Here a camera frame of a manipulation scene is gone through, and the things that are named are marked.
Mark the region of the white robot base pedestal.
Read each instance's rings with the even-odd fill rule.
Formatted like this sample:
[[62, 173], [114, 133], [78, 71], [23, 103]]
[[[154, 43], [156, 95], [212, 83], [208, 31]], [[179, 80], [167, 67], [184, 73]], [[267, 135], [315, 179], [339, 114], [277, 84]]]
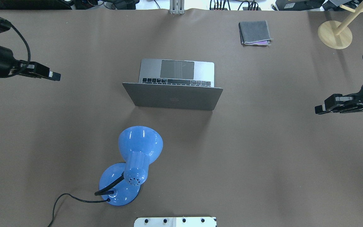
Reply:
[[216, 217], [144, 217], [134, 227], [217, 227]]

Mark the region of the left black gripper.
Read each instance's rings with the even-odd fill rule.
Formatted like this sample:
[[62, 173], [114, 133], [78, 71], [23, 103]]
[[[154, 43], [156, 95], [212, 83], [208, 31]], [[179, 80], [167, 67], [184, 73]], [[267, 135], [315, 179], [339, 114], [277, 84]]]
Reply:
[[[11, 74], [13, 69], [18, 70], [21, 63], [13, 56], [12, 50], [0, 46], [0, 78], [9, 78], [14, 76]], [[21, 72], [22, 76], [29, 76], [38, 79], [49, 79], [52, 81], [60, 81], [61, 74], [52, 72], [47, 66], [31, 61], [26, 69]]]

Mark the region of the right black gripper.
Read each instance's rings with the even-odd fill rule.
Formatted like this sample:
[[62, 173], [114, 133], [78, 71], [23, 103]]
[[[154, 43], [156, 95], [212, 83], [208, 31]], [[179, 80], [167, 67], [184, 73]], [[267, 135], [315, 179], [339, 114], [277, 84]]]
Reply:
[[[360, 102], [363, 106], [363, 85], [359, 92], [353, 95], [355, 99]], [[318, 115], [327, 114], [327, 113], [357, 113], [363, 112], [363, 107], [358, 105], [353, 105], [352, 100], [354, 98], [352, 96], [344, 96], [342, 94], [333, 94], [325, 99], [324, 105], [317, 105], [314, 108], [314, 111]]]

